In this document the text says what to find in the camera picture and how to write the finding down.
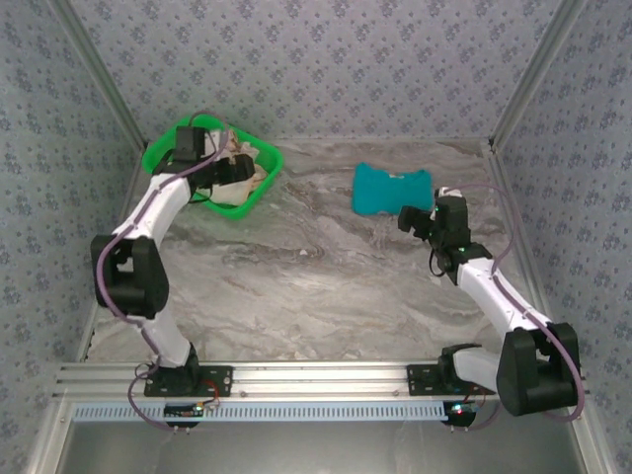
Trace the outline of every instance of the marble surface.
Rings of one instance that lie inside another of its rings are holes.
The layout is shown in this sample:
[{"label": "marble surface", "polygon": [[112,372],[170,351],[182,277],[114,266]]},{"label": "marble surface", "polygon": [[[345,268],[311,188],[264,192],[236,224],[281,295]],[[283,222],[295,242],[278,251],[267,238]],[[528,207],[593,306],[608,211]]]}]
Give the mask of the marble surface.
[{"label": "marble surface", "polygon": [[[243,220],[200,205],[174,220],[161,256],[169,306],[202,360],[435,358],[444,346],[500,338],[470,297],[428,270],[429,247],[391,215],[351,210],[354,167],[430,171],[434,186],[489,182],[478,143],[301,141]],[[135,186],[142,196],[148,178]],[[466,193],[475,240],[507,245],[491,192]],[[512,257],[503,270],[523,288]],[[90,361],[150,357],[137,333],[99,309]]]}]

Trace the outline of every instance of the teal sponge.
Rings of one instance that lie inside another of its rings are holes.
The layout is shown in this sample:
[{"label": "teal sponge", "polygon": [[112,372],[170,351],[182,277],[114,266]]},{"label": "teal sponge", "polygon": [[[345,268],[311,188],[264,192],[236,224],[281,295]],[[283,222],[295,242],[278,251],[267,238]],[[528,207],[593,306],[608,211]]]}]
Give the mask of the teal sponge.
[{"label": "teal sponge", "polygon": [[402,206],[431,210],[434,205],[430,173],[390,174],[360,163],[355,168],[352,208],[357,214],[399,214]]}]

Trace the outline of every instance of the patterned wallpaper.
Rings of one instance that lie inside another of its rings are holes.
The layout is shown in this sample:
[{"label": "patterned wallpaper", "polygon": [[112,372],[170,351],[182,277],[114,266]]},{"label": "patterned wallpaper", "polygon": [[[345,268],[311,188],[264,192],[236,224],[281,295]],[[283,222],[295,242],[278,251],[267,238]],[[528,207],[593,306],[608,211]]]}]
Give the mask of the patterned wallpaper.
[{"label": "patterned wallpaper", "polygon": [[632,472],[632,4],[592,0],[502,155],[556,317]]},{"label": "patterned wallpaper", "polygon": [[134,153],[44,1],[0,9],[0,472],[22,472]]},{"label": "patterned wallpaper", "polygon": [[261,137],[480,137],[559,0],[72,3],[149,139],[203,107]]}]

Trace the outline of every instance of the green plastic tray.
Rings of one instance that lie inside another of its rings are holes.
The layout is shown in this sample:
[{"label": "green plastic tray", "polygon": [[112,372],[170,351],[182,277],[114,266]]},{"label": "green plastic tray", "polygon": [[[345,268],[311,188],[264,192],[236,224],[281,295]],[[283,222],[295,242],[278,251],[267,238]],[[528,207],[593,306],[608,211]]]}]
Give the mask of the green plastic tray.
[{"label": "green plastic tray", "polygon": [[[181,125],[189,124],[189,118],[185,117],[176,123],[171,129],[169,129],[164,135],[156,140],[142,157],[142,167],[147,173],[151,173],[165,153],[176,146],[176,128]],[[211,116],[198,116],[194,119],[194,125],[203,126],[206,129],[223,129],[222,123],[215,117]],[[264,170],[268,172],[268,175],[263,182],[256,188],[248,198],[246,202],[241,205],[229,205],[229,204],[216,204],[211,201],[204,202],[203,205],[209,209],[214,210],[218,214],[221,214],[229,219],[241,219],[244,217],[255,203],[264,195],[266,190],[272,185],[275,180],[275,176],[283,167],[283,156],[280,151],[266,143],[265,141],[256,138],[245,131],[230,127],[237,134],[239,141],[249,141],[251,145],[259,150],[259,155],[255,160],[255,163],[260,165]],[[195,199],[204,198],[204,196],[196,195]]]}]

